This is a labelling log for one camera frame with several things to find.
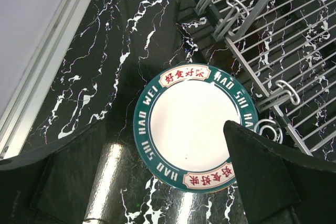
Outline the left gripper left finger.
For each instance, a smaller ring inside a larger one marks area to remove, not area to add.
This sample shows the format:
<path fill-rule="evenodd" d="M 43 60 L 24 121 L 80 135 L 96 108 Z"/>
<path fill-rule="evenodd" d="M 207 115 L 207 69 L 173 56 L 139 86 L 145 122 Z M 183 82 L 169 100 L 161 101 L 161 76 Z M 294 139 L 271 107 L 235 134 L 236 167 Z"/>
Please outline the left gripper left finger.
<path fill-rule="evenodd" d="M 1 223 L 82 223 L 105 140 L 99 121 L 1 160 Z"/>

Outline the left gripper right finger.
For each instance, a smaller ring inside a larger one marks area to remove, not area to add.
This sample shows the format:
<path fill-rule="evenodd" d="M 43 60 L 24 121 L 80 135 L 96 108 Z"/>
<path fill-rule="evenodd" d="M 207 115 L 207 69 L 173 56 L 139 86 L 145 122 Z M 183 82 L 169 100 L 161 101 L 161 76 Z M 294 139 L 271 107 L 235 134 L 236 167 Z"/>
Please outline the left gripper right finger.
<path fill-rule="evenodd" d="M 227 121 L 224 134 L 249 223 L 335 223 L 335 163 Z"/>

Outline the white plate green rim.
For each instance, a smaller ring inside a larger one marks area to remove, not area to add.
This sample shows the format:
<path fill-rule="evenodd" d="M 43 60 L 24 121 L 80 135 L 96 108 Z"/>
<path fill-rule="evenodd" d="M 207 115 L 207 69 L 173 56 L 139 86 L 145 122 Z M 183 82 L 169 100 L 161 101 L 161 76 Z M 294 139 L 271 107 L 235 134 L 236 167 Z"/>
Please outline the white plate green rim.
<path fill-rule="evenodd" d="M 236 180 L 224 135 L 234 121 L 257 127 L 257 109 L 243 85 L 206 64 L 169 68 L 142 91 L 133 116 L 138 152 L 161 182 L 212 193 Z"/>

